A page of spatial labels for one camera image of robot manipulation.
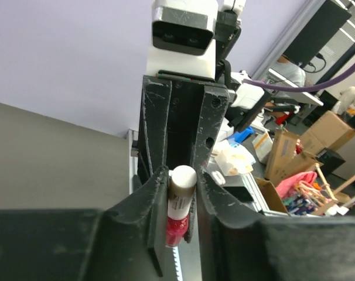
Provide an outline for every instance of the cardboard box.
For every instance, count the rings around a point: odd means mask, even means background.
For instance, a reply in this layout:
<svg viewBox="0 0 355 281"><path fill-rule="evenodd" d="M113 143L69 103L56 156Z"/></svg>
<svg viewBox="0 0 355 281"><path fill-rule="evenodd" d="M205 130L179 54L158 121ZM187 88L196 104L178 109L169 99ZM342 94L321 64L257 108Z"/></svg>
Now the cardboard box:
<svg viewBox="0 0 355 281"><path fill-rule="evenodd" d="M270 138L269 133L265 132L262 135L258 135L252 141L252 144L258 160L262 164L267 164L267 161L269 159L269 154L272 149L272 139Z"/></svg>
<svg viewBox="0 0 355 281"><path fill-rule="evenodd" d="M301 136L301 144L305 151L316 155L324 148L336 151L354 136L353 128L327 111Z"/></svg>
<svg viewBox="0 0 355 281"><path fill-rule="evenodd" d="M316 160L315 155L303 151L296 155L289 163L286 163L286 165L278 173L275 173L272 177L270 177L270 181L275 186L278 186L281 181L298 173L315 170L317 163L320 164Z"/></svg>
<svg viewBox="0 0 355 281"><path fill-rule="evenodd" d="M288 214L287 209L284 207L274 185L268 180L256 178L255 181L257 182L258 188L264 196L270 210Z"/></svg>
<svg viewBox="0 0 355 281"><path fill-rule="evenodd" d="M278 130L266 165L265 178L270 179L289 163L295 155L296 142L299 139L294 133Z"/></svg>

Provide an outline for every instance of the camera lens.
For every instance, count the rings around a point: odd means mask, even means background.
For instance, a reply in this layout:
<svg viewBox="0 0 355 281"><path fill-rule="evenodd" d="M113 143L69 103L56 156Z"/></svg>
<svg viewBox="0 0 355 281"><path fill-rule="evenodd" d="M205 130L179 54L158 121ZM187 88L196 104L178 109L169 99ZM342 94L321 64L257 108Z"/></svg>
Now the camera lens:
<svg viewBox="0 0 355 281"><path fill-rule="evenodd" d="M163 39L164 39L164 41L172 42L172 41L175 40L175 37L174 37L174 35L172 35L172 34L165 33L165 34L163 35Z"/></svg>
<svg viewBox="0 0 355 281"><path fill-rule="evenodd" d="M190 46L197 46L199 44L199 41L195 38L189 38L188 39L188 45Z"/></svg>

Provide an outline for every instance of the blue object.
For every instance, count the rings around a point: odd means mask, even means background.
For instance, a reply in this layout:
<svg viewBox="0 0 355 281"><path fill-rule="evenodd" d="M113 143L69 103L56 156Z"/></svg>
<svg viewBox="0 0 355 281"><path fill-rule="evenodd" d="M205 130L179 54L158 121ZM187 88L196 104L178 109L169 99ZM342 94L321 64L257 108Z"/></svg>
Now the blue object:
<svg viewBox="0 0 355 281"><path fill-rule="evenodd" d="M232 136L229 137L229 139L234 140L237 143L242 143L247 137L249 137L253 133L254 130L252 129L252 127L249 126L241 133L234 133Z"/></svg>

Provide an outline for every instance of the wooden stick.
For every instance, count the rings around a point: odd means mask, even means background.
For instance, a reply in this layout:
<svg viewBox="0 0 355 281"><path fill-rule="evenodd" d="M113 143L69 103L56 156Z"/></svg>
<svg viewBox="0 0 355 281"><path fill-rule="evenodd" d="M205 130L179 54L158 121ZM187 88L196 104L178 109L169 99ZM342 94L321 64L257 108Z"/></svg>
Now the wooden stick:
<svg viewBox="0 0 355 281"><path fill-rule="evenodd" d="M334 194L341 192L343 189L345 189L354 181L355 181L355 175L353 175L348 181L344 182L341 186L339 186L336 190L334 190Z"/></svg>
<svg viewBox="0 0 355 281"><path fill-rule="evenodd" d="M317 210L315 210L312 215L322 215L325 212L327 212L327 210L329 208L331 208L332 206L334 206L336 203L334 200L328 202L327 204L323 205L322 207L318 208Z"/></svg>
<svg viewBox="0 0 355 281"><path fill-rule="evenodd" d="M317 170L317 173L318 173L319 177L322 179L323 184L325 185L325 189L329 193L331 199L337 201L337 199L335 198L335 195L331 191L330 184L327 182L325 176L322 173L322 170L319 167L319 164L316 164L316 170Z"/></svg>

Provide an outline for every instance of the gray wall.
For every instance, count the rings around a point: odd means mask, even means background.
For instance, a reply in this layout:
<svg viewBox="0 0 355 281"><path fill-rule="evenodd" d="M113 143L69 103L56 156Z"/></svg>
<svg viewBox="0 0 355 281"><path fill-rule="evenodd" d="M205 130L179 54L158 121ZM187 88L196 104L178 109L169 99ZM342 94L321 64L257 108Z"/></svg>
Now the gray wall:
<svg viewBox="0 0 355 281"><path fill-rule="evenodd" d="M125 139L0 104L0 208L108 208L128 180Z"/></svg>
<svg viewBox="0 0 355 281"><path fill-rule="evenodd" d="M249 0L233 69L254 72L306 1ZM117 136L138 129L151 4L1 0L0 102Z"/></svg>

